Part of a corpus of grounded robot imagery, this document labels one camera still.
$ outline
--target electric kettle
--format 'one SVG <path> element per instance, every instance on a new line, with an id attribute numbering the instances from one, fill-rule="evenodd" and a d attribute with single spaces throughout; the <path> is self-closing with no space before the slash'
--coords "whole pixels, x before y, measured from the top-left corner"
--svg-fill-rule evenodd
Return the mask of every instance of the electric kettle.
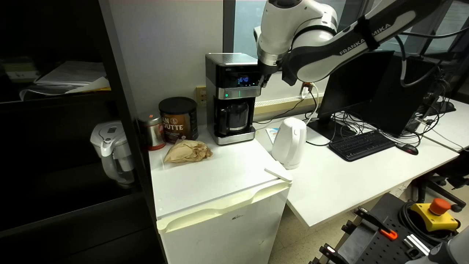
<path id="1" fill-rule="evenodd" d="M 271 156 L 284 169 L 292 171 L 299 166 L 306 141 L 306 125 L 296 118 L 283 121 L 274 140 Z"/>
<path id="2" fill-rule="evenodd" d="M 90 139 L 101 159 L 103 171 L 122 188 L 133 184 L 133 162 L 122 122 L 98 124 Z"/>

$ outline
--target mini fridge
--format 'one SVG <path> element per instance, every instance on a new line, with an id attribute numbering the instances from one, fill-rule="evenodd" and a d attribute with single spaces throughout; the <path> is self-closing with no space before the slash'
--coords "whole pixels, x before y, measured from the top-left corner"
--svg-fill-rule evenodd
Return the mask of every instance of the mini fridge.
<path id="1" fill-rule="evenodd" d="M 267 264 L 290 177 L 257 141 L 210 147 L 213 158 L 185 166 L 161 165 L 169 147 L 150 155 L 167 262 Z"/>

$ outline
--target black keyboard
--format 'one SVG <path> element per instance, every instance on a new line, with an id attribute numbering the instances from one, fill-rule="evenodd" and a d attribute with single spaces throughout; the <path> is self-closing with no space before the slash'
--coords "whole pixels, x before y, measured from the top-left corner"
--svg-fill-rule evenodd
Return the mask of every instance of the black keyboard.
<path id="1" fill-rule="evenodd" d="M 346 162 L 353 162 L 390 147 L 394 147 L 394 143 L 387 140 L 378 131 L 336 140 L 328 144 L 328 149 Z"/>

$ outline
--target black cabinet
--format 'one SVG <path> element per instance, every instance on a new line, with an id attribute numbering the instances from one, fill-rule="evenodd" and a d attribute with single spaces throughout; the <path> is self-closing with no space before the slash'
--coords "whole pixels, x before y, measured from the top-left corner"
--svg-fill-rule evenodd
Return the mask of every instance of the black cabinet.
<path id="1" fill-rule="evenodd" d="M 0 262 L 145 263 L 161 257 L 147 152 L 139 146 L 132 92 L 119 78 L 95 0 L 18 0 L 0 8 L 0 61 L 34 58 L 106 65 L 110 93 L 37 96 L 0 83 Z M 97 124 L 120 121 L 136 184 L 109 180 L 90 143 Z"/>

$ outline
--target desk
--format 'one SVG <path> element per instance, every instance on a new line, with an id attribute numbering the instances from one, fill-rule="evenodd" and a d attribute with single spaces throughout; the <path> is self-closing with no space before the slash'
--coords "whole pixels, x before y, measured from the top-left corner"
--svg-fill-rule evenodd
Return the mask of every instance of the desk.
<path id="1" fill-rule="evenodd" d="M 460 152 L 462 147 L 469 147 L 469 105 L 454 102 L 452 103 L 456 108 L 456 112 L 446 114 L 438 125 L 425 134 L 425 139 L 430 139 L 441 146 Z"/>
<path id="2" fill-rule="evenodd" d="M 257 131 L 257 140 L 271 150 L 273 144 L 265 130 Z M 309 128 L 306 140 L 327 143 Z M 457 156 L 427 139 L 422 139 L 418 156 L 389 149 L 353 163 L 342 161 L 327 147 L 306 146 L 301 166 L 290 171 L 293 183 L 287 203 L 299 219 L 314 227 L 416 180 Z"/>

